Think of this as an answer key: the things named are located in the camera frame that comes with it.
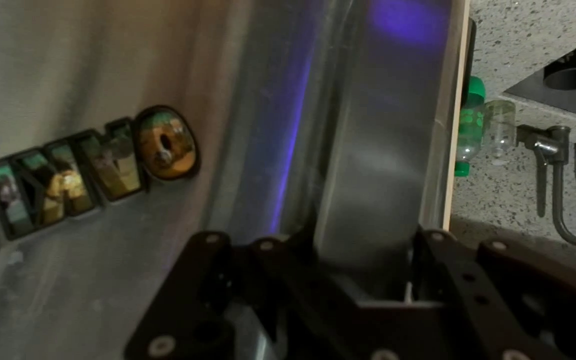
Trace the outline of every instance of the metal pipe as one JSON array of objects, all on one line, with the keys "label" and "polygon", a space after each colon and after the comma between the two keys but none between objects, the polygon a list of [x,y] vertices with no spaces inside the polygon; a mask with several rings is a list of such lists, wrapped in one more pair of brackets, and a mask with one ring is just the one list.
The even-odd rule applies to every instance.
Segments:
[{"label": "metal pipe", "polygon": [[565,220],[565,163],[553,166],[553,221],[557,231],[573,245],[576,235],[568,229]]}]

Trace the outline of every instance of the metal panel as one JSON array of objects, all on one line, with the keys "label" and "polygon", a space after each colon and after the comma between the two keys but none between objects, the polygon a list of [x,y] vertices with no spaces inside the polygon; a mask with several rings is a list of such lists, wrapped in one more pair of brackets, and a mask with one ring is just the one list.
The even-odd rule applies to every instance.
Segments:
[{"label": "metal panel", "polygon": [[[319,218],[319,249],[334,266],[369,275],[396,270],[401,281],[406,277],[406,251],[423,208],[438,87],[454,84],[458,70],[454,62],[447,64],[452,78],[442,78],[447,51],[458,58],[454,49],[461,48],[457,37],[462,33],[464,8],[457,4],[375,0],[369,6],[344,85]],[[457,30],[452,48],[447,45],[451,25]],[[452,103],[447,98],[442,106],[442,113],[451,113]],[[437,131],[447,144],[447,129]],[[435,166],[447,166],[447,156],[435,152]]]},{"label": "metal panel", "polygon": [[[192,179],[0,247],[0,357],[120,357],[190,234],[292,231],[326,186],[324,251],[385,241],[386,220],[404,244],[448,22],[440,0],[0,0],[0,156],[153,103],[184,111],[203,150]],[[348,175],[378,187],[337,192]],[[346,218],[367,231],[326,229]]]}]

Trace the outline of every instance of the faucet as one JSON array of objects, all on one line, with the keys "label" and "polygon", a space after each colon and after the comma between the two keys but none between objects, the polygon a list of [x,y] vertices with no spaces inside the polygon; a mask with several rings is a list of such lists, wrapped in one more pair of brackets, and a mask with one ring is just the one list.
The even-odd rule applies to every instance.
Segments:
[{"label": "faucet", "polygon": [[571,156],[571,127],[533,127],[518,125],[518,144],[525,144],[536,156],[536,208],[538,215],[547,214],[547,170],[553,166],[553,221],[557,231],[573,245],[576,235],[568,229],[565,220],[565,166]]},{"label": "faucet", "polygon": [[516,138],[536,156],[536,211],[547,215],[547,170],[553,166],[568,163],[568,133],[566,125],[553,125],[547,129],[533,125],[518,125]]}]

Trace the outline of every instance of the green bottle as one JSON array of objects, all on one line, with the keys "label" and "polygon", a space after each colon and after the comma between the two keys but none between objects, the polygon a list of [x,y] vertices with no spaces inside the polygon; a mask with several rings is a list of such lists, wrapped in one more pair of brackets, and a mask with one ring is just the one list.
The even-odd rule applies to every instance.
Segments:
[{"label": "green bottle", "polygon": [[487,131],[484,101],[487,101],[484,81],[477,76],[471,76],[466,103],[462,106],[461,113],[457,167],[454,167],[454,173],[461,178],[471,173],[471,159],[481,150]]}]

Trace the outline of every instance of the purple light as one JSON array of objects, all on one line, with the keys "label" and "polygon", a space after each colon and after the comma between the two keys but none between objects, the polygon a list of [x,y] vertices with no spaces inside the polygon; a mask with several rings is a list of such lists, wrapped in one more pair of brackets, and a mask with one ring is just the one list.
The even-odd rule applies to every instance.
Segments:
[{"label": "purple light", "polygon": [[295,147],[297,147],[297,138],[300,131],[300,120],[307,103],[307,89],[308,89],[308,78],[313,70],[313,49],[314,49],[314,37],[308,37],[311,43],[307,48],[307,53],[300,53],[299,58],[303,64],[295,70],[295,81],[289,84],[292,87],[292,106],[291,106],[291,127],[289,127],[289,144],[284,145],[284,154],[281,159],[281,179],[277,186],[277,198],[274,198],[274,209],[272,209],[272,224],[270,231],[281,231],[281,221],[282,221],[282,206],[287,200],[287,189],[289,189],[289,178],[291,178],[291,167],[292,167],[292,157],[295,157]]},{"label": "purple light", "polygon": [[388,37],[423,49],[444,48],[448,15],[428,0],[373,0],[371,24]]}]

